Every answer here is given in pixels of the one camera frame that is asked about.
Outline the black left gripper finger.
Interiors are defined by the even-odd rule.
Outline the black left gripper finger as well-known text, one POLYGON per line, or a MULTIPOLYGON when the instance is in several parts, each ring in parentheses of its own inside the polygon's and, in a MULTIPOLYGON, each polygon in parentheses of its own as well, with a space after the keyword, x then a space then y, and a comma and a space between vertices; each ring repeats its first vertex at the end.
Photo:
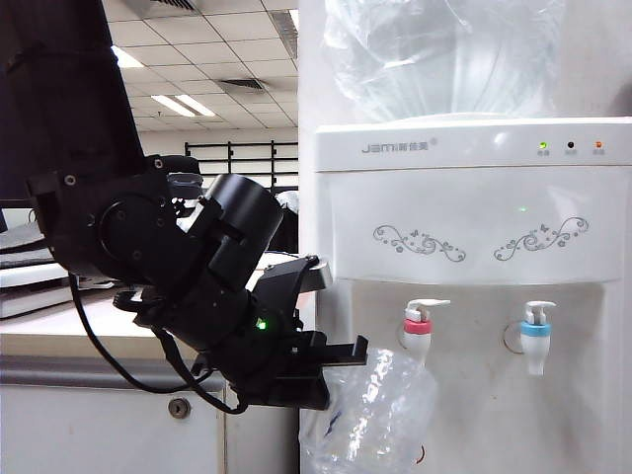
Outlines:
POLYGON ((323 374, 276 378, 249 394, 249 404, 284 408, 328 408, 330 392, 323 374))

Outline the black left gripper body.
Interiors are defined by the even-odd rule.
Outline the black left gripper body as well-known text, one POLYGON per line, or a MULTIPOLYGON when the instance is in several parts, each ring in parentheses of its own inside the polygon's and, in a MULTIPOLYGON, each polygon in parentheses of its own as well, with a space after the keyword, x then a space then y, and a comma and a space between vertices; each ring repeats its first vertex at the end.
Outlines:
POLYGON ((198 355, 197 372, 217 370, 235 392, 249 395, 276 378, 324 376, 326 367, 364 365, 367 350, 368 338, 362 335, 330 344, 321 331, 288 329, 268 318, 198 355))

